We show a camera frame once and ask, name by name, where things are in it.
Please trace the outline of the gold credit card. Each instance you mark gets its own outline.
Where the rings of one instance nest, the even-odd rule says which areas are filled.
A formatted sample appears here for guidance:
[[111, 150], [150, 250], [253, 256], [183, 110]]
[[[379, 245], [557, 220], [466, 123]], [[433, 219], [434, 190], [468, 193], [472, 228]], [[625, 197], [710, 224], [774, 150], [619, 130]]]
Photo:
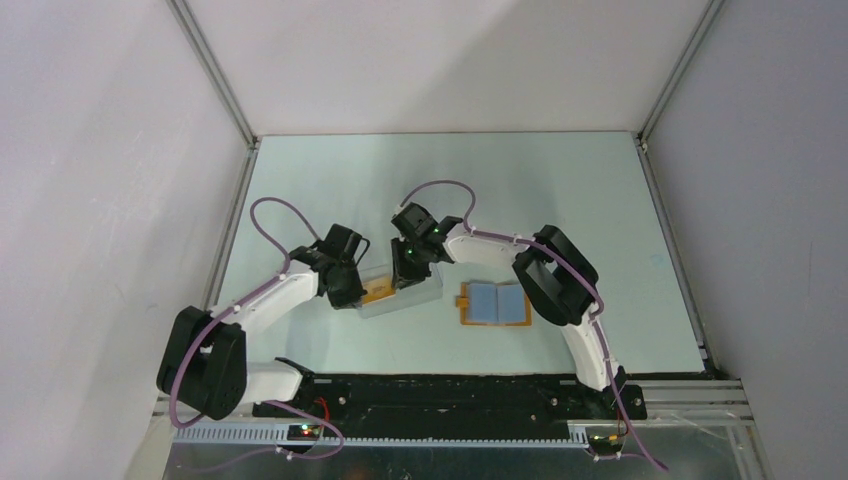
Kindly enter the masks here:
[[362, 306], [388, 299], [396, 294], [392, 284], [391, 276], [381, 276], [369, 279], [363, 283], [365, 294], [362, 298]]

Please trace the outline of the clear plastic card box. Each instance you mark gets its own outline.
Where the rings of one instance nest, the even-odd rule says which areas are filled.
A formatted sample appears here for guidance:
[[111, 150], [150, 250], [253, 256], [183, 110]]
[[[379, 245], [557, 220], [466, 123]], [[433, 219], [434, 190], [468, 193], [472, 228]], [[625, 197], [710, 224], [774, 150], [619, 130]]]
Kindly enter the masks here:
[[[361, 301], [361, 304], [357, 307], [359, 316], [368, 319], [440, 300], [443, 296], [442, 276], [436, 266], [431, 266], [430, 269], [431, 277], [429, 279], [412, 287], [396, 291], [396, 294], [388, 299], [365, 307], [362, 306]], [[366, 269], [360, 274], [362, 284], [369, 279], [381, 276], [392, 277], [392, 267], [381, 265]]]

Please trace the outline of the orange card holder wallet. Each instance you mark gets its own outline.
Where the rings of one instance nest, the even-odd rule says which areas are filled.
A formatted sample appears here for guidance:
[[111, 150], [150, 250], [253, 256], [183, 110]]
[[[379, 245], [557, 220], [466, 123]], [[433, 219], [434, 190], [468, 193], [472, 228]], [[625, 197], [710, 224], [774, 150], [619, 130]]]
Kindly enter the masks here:
[[533, 309], [520, 284], [464, 282], [455, 299], [460, 323], [481, 327], [529, 327]]

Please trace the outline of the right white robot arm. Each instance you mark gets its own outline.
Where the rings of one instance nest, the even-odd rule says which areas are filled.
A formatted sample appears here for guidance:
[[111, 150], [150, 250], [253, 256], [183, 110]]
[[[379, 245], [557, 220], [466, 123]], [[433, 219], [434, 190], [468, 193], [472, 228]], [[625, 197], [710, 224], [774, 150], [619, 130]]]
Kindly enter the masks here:
[[425, 281], [438, 263], [512, 271], [535, 312], [563, 334], [585, 386], [585, 411], [606, 418], [620, 407], [624, 370], [600, 325], [599, 274], [559, 228], [546, 225], [529, 238], [488, 232], [455, 216], [437, 221], [416, 203], [396, 211], [391, 224], [398, 231], [391, 240], [394, 289]]

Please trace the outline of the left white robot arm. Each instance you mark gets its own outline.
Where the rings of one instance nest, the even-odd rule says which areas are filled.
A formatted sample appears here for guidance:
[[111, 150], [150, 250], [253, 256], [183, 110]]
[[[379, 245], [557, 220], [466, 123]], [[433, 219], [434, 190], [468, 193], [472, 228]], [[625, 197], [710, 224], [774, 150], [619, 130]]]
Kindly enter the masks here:
[[292, 416], [304, 416], [316, 403], [315, 388], [304, 382], [310, 370], [277, 358], [250, 358], [251, 341], [301, 304], [326, 298], [336, 309], [356, 308], [365, 295], [355, 258], [370, 242], [339, 224], [310, 246], [296, 248], [282, 272], [220, 312], [188, 306], [175, 320], [157, 373], [156, 387], [213, 420], [237, 407], [277, 401]]

